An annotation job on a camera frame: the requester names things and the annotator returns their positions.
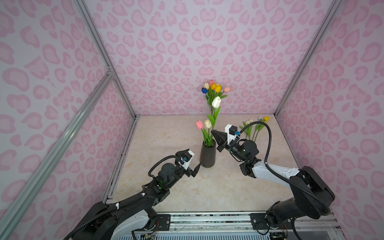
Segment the black cone vase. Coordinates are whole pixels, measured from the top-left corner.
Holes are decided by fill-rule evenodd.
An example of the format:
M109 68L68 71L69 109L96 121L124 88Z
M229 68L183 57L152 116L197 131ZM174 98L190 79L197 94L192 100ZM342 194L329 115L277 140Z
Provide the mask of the black cone vase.
M213 145L207 147L204 143L202 144L200 163L204 168L211 168L216 163L216 142L213 140Z

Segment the deep pink tulip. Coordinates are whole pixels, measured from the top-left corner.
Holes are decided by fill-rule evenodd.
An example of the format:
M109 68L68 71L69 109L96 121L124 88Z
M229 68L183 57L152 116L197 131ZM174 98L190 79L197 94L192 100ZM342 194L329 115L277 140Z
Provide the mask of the deep pink tulip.
M205 129L205 125L201 121L197 121L196 126L197 126L198 130L202 131L203 138L204 138L204 144L206 147L208 147L209 146L209 135L208 135L207 130Z

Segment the clear glass vase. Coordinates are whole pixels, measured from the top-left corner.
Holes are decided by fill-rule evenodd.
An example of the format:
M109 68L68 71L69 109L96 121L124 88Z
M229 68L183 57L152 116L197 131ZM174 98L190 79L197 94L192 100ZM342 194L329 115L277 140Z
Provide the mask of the clear glass vase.
M216 108L213 107L211 104L208 104L210 115L214 116Z

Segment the light pink tulip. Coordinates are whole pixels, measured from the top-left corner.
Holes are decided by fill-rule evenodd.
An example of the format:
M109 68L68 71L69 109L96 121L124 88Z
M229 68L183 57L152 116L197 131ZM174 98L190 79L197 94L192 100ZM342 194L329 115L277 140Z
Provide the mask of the light pink tulip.
M220 98L223 99L227 97L227 93L229 93L232 89L230 87L225 87L223 91L220 93Z

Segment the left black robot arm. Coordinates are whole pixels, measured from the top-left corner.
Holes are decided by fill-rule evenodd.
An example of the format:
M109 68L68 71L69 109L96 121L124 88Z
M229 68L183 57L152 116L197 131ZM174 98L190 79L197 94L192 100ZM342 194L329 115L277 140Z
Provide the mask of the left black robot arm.
M194 156L187 149L159 160L148 172L152 180L139 193L112 204L97 202L65 239L116 240L138 230L158 230L158 214L153 207L170 195L182 177L197 175L200 166L190 168Z

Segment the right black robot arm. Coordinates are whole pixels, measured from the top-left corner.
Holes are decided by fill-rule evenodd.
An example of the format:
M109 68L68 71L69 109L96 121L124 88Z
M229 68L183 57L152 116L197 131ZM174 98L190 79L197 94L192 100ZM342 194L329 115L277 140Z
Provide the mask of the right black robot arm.
M336 196L313 168L285 168L262 162L257 158L259 150L256 143L240 139L240 133L232 125L228 125L225 132L214 130L212 134L218 143L217 150L227 150L239 161L243 175L268 180L292 191L292 198L277 201L266 211L264 223L269 228L277 229L294 218L317 220L330 214L330 206Z

